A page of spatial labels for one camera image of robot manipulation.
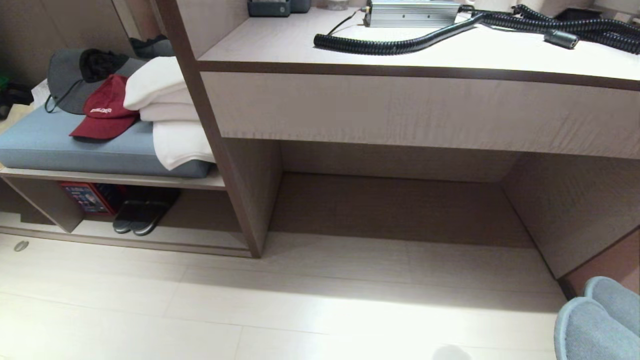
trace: red cap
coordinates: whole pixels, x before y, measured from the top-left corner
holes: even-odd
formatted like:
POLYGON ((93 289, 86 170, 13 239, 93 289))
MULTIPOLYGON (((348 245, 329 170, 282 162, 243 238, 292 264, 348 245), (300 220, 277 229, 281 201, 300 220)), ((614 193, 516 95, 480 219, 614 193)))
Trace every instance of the red cap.
POLYGON ((86 100, 86 117, 69 136, 113 139, 133 125, 138 112, 123 107, 126 84, 126 77, 110 75, 86 100))

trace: drawer front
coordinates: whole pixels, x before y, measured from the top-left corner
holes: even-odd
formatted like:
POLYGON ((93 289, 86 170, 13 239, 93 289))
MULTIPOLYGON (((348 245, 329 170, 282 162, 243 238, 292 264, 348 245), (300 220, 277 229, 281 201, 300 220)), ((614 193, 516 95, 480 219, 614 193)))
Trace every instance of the drawer front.
POLYGON ((225 137, 640 159, 640 93, 519 81, 203 72, 225 137))

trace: baseball cap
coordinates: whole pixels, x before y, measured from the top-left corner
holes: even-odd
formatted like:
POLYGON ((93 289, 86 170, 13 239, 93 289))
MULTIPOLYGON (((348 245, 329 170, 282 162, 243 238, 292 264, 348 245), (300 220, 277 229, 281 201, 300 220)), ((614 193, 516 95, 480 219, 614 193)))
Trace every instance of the baseball cap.
POLYGON ((98 49, 59 49, 51 56, 47 71, 51 99, 68 113, 82 114, 86 100, 109 75, 129 77, 144 64, 98 49))
POLYGON ((69 136, 108 140, 133 125, 138 112, 123 107, 126 85, 126 77, 109 75, 84 103, 86 117, 69 136))

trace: black coiled cable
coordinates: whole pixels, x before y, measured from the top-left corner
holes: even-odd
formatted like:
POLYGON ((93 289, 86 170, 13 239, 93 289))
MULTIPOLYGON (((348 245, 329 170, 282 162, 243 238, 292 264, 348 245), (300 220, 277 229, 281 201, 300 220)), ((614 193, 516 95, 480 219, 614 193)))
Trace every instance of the black coiled cable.
MULTIPOLYGON (((519 13, 523 18, 558 23, 559 20, 548 17, 539 12, 530 9, 526 5, 517 5, 514 7, 516 13, 519 13)), ((595 31, 576 31, 574 34, 583 40, 597 42, 602 45, 613 47, 614 49, 626 51, 632 54, 640 54, 640 31, 631 25, 623 22, 616 22, 619 26, 622 26, 624 33, 629 36, 619 35, 615 32, 597 33, 595 31)))
POLYGON ((463 31, 471 29, 480 23, 484 14, 473 17, 469 20, 447 26, 436 30, 423 37, 411 40, 399 41, 368 41, 350 38, 335 37, 332 35, 318 34, 314 38, 314 45, 324 49, 342 51, 343 53, 364 54, 364 55, 399 55, 412 53, 414 51, 427 48, 439 41, 457 35, 463 31))
POLYGON ((517 5, 515 11, 521 13, 523 18, 513 17, 504 13, 479 12, 469 20, 411 40, 382 42, 317 34, 314 39, 314 45, 323 49, 352 54, 406 54, 425 49, 439 41, 469 30, 475 24, 483 23, 489 26, 533 33, 561 30, 628 53, 640 54, 640 30, 623 22, 609 19, 558 21, 535 12, 522 4, 517 5))

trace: seat cushion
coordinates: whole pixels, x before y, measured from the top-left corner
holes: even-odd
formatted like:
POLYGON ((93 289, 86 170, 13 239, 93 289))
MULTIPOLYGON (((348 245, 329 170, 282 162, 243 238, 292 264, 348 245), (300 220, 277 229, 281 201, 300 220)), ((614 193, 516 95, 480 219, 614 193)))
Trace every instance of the seat cushion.
POLYGON ((557 360, 638 360, 640 338, 592 299, 577 297, 560 310, 554 332, 557 360))
POLYGON ((115 139, 72 138, 84 119, 57 109, 34 110, 0 135, 0 163, 10 168, 172 177, 205 177, 210 163, 193 160, 171 171, 156 157, 153 124, 138 121, 115 139))

